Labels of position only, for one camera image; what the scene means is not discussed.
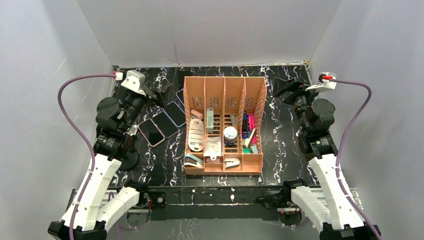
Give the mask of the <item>pink case phone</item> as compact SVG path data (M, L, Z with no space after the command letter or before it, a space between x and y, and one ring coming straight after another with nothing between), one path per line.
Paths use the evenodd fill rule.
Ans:
M156 147L165 140L164 134L151 118L147 118L138 125L139 131L150 147Z

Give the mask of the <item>orange desk file organizer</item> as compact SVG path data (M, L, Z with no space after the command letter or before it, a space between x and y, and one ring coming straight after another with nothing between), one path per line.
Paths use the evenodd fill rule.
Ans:
M267 86L264 77L235 76L188 76L185 78L184 112L186 118L185 153L201 158L203 168L183 167L188 175L259 175L263 168L263 148L261 144L261 125L267 98ZM206 132L206 109L214 109L213 133ZM204 149L208 136L220 136L222 156L219 163L207 163L203 151L191 151L188 147L191 110L204 115ZM244 139L250 134L248 113L253 113L256 128L256 144L244 148ZM228 126L237 129L238 137L233 146L224 143L223 131ZM225 169L225 158L237 158L239 167Z

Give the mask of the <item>black round base phone stand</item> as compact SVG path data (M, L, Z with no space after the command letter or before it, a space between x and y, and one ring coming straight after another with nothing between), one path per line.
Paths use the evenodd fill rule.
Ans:
M120 171L131 171L139 163L139 152L135 148L137 136L125 134L118 150L121 160Z

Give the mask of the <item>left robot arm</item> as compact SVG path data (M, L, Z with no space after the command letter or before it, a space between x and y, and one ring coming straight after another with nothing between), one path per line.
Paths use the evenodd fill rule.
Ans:
M96 141L89 146L90 163L76 196L48 233L57 240L104 240L108 231L129 209L164 208L166 194L149 192L142 182L129 180L106 204L102 200L116 171L129 171L139 162L134 148L139 126L135 118L143 106L162 106L169 86L149 90L140 83L130 87L123 103L106 97L97 105Z

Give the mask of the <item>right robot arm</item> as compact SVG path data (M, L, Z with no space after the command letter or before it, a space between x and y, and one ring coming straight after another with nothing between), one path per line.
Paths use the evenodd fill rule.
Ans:
M280 192L258 197L265 208L298 207L312 222L322 240L379 240L382 235L354 201L341 168L342 145L336 145L330 126L335 122L335 106L319 94L332 91L335 74L323 72L318 84L300 79L273 79L273 97L284 96L299 121L298 144L315 173L324 199L319 200L303 179L288 180Z

